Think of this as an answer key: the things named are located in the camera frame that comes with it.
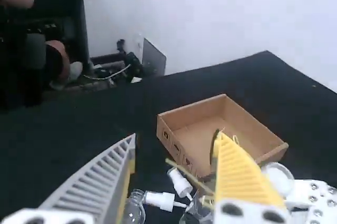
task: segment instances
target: white bottle cap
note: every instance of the white bottle cap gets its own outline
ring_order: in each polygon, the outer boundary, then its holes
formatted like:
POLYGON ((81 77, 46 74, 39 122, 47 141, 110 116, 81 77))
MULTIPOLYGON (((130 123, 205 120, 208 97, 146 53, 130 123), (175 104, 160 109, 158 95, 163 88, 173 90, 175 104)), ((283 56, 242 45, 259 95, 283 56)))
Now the white bottle cap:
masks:
POLYGON ((294 176, 284 165, 271 162, 262 167, 261 171, 282 197, 286 198, 293 190, 294 176))
POLYGON ((159 207, 162 210, 172 212, 174 203, 174 194, 168 192, 152 192, 146 191, 145 204, 149 204, 155 207, 159 207))
POLYGON ((190 193, 193 190, 193 187, 188 182, 186 178, 184 178, 177 168, 172 168, 168 170, 167 174, 172 180, 174 190, 177 192, 180 198, 188 197, 189 200, 192 200, 190 193))

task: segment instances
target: white wall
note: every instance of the white wall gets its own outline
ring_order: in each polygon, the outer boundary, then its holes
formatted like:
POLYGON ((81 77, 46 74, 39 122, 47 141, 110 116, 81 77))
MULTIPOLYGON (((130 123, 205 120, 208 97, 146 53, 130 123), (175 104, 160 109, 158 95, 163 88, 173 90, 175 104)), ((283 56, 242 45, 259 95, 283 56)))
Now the white wall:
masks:
POLYGON ((85 0, 91 56, 138 34, 167 56, 166 73, 270 50, 337 91, 336 0, 85 0))

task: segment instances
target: cardboard box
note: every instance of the cardboard box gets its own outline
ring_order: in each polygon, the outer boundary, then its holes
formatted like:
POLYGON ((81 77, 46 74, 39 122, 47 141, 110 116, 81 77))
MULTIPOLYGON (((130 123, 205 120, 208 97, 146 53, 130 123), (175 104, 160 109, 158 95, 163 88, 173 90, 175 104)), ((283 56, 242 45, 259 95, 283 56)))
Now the cardboard box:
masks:
POLYGON ((158 115, 157 137, 175 162, 198 177, 211 172, 210 149, 217 129, 231 138, 236 135, 258 164, 279 161, 288 148, 225 94, 158 115))

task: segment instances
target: black table surface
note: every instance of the black table surface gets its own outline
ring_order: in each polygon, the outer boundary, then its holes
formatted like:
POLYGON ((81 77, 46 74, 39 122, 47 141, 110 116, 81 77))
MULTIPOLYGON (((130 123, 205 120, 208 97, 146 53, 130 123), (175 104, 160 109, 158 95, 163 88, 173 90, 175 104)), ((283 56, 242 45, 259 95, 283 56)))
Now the black table surface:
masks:
MULTIPOLYGON (((262 52, 1 116, 0 217, 38 207, 71 174, 132 133, 139 149, 130 189, 174 192, 156 115, 222 93, 289 143, 282 163, 295 178, 337 185, 337 95, 262 52)), ((178 223, 182 214, 145 210, 147 224, 178 223)))

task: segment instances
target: printed symbol on box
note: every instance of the printed symbol on box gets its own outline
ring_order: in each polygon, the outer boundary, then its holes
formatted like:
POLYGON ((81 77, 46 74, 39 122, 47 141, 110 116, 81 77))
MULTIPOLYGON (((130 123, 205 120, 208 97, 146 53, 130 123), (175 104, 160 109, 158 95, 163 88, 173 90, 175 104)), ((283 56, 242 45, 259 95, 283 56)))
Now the printed symbol on box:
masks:
POLYGON ((192 170, 192 164, 191 164, 191 162, 188 160, 188 158, 185 157, 185 156, 184 156, 184 158, 183 158, 183 165, 184 165, 184 166, 187 166, 187 167, 189 168, 189 170, 192 170))
POLYGON ((174 148, 172 148, 172 150, 175 153, 175 155, 176 156, 180 156, 180 149, 179 149, 179 147, 176 144, 174 144, 173 147, 174 148))
POLYGON ((166 140, 170 139, 170 135, 166 131, 163 131, 163 136, 166 140))

